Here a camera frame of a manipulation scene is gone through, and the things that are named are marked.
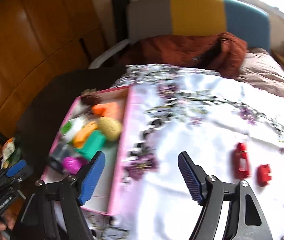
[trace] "red plastic piece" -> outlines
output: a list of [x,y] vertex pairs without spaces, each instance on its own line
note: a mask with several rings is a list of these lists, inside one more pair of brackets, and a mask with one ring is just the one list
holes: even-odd
[[271,169],[269,164],[263,164],[258,167],[257,170],[257,180],[258,185],[260,187],[265,187],[268,185],[268,181],[272,179],[272,177],[269,175],[271,173]]
[[247,144],[245,142],[240,142],[234,150],[233,166],[236,179],[246,179],[251,175]]

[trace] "blue gripper pad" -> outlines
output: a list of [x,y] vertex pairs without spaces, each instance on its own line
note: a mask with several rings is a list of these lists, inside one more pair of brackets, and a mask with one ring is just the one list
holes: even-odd
[[16,173],[18,173],[21,169],[26,166],[25,160],[20,160],[18,163],[14,164],[11,168],[9,168],[6,172],[7,177],[13,177]]
[[193,200],[203,205],[207,196],[206,173],[201,166],[195,165],[186,152],[178,156],[178,167]]
[[81,167],[76,174],[78,181],[82,180],[81,193],[78,198],[80,205],[90,200],[105,166],[105,154],[97,151],[89,164]]

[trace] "blue panel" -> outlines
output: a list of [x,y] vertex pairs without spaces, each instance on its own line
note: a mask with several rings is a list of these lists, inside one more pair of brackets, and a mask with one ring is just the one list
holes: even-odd
[[93,156],[92,160],[90,161],[90,163],[87,164],[86,166],[83,166],[81,170],[77,173],[79,174],[81,171],[87,172],[85,178],[82,181],[81,193],[78,198],[81,206],[84,205],[86,201],[91,199],[95,187],[98,184],[98,181],[101,177],[104,166],[105,166],[105,154],[101,151],[97,151]]
[[18,163],[14,164],[11,168],[9,168],[6,172],[7,177],[13,177],[16,173],[18,173],[21,169],[26,166],[25,160],[20,160]]
[[236,0],[224,0],[227,31],[248,43],[270,51],[269,16],[264,11]]

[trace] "pink tray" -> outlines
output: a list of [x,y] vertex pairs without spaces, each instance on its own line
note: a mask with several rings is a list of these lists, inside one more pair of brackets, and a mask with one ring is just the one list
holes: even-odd
[[[125,150],[126,141],[126,128],[129,125],[129,115],[131,112],[131,102],[132,102],[132,89],[130,86],[112,88],[97,92],[102,97],[102,102],[117,101],[119,104],[119,116],[118,120],[122,122],[122,133],[119,139],[116,157],[112,162],[108,162],[108,157],[106,158],[106,167],[103,170],[101,178],[98,185],[93,193],[91,200],[87,201],[82,209],[97,212],[104,215],[116,215],[119,210],[119,197],[120,197],[120,182],[123,175],[122,159],[126,157],[127,151]],[[61,127],[72,118],[74,110],[80,103],[80,97],[77,97],[73,104],[71,105],[68,113],[66,114]],[[52,147],[50,149],[49,155],[52,154],[56,148],[59,139],[60,131],[56,134]],[[47,166],[41,176],[41,179],[46,183],[51,183],[55,181],[60,181],[65,176],[58,174],[56,171]]]

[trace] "floral tablecloth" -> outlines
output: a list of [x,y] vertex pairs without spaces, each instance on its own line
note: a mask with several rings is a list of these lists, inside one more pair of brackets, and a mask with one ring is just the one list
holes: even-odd
[[[186,151],[207,174],[237,183],[231,155],[239,142],[248,145],[252,175],[247,182],[273,239],[284,236],[284,98],[215,71],[170,65],[129,66],[114,86],[128,84],[134,84],[135,96],[126,149],[143,142],[156,155],[158,170],[123,186],[117,227],[129,232],[101,239],[189,239],[202,207],[191,199],[178,154]],[[162,120],[161,127],[144,140],[143,132],[155,119]],[[256,178],[261,164],[269,164],[272,172],[264,188]],[[228,206],[224,202],[216,239],[223,236]]]

